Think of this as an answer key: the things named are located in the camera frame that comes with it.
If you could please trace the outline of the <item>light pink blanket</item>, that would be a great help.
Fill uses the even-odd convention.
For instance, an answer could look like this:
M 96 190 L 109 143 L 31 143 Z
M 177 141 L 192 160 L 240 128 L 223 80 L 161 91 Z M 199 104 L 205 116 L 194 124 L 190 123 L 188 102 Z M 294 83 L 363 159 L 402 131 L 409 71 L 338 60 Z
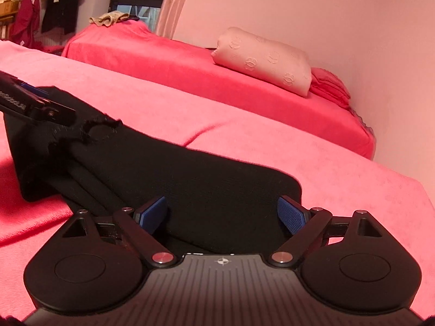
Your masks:
M 284 171 L 306 207 L 369 211 L 422 269 L 413 310 L 434 313 L 434 206 L 416 180 L 277 121 L 11 42 L 1 43 L 1 70 L 66 90 L 149 136 Z

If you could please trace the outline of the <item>hanging clothes rack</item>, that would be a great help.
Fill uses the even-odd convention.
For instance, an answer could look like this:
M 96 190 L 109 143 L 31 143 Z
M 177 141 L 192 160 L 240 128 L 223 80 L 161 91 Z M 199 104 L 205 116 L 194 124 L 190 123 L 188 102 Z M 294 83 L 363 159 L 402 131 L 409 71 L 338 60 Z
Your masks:
M 16 0 L 18 11 L 7 39 L 20 46 L 53 52 L 77 30 L 82 0 Z

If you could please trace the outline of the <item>beige crumpled cloth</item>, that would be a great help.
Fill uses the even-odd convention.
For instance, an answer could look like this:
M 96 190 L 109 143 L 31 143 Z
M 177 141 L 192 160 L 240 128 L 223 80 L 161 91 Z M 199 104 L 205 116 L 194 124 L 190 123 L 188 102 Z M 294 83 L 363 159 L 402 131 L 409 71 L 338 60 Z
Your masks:
M 98 17 L 91 17 L 89 19 L 89 24 L 94 24 L 98 27 L 110 27 L 114 24 L 128 20 L 130 16 L 131 15 L 127 12 L 114 10 L 111 12 L 104 13 Z

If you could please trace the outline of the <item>red-pink bed sheet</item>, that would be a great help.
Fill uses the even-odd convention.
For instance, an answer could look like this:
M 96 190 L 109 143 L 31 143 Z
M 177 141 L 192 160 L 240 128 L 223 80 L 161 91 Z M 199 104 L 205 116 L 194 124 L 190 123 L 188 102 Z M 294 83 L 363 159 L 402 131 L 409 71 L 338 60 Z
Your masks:
M 157 36 L 141 21 L 90 24 L 62 55 L 271 118 L 368 159 L 375 154 L 373 131 L 351 107 L 340 108 L 310 91 L 304 98 L 216 65 L 210 50 Z

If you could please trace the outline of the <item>folded red cloth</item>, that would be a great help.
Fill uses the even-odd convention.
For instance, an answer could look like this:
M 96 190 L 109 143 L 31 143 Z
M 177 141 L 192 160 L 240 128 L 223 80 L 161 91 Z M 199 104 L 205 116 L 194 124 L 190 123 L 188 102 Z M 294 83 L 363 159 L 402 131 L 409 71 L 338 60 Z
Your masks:
M 349 110 L 350 93 L 336 75 L 323 68 L 311 68 L 311 75 L 311 93 Z

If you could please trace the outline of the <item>pale pink embossed pillow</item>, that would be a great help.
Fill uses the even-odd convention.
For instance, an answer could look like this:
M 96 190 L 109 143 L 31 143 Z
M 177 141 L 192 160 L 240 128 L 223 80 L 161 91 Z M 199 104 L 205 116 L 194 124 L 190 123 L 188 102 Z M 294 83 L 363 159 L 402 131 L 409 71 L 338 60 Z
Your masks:
M 312 83 L 305 52 L 275 40 L 230 27 L 217 40 L 217 65 L 265 81 L 306 98 Z

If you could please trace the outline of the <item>pink curtain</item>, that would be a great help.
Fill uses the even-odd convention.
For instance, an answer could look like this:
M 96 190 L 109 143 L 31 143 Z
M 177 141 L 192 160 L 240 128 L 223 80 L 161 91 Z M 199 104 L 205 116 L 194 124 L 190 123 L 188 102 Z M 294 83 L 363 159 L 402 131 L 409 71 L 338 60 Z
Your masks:
M 173 38 L 185 1 L 186 0 L 163 0 L 155 34 L 169 39 Z

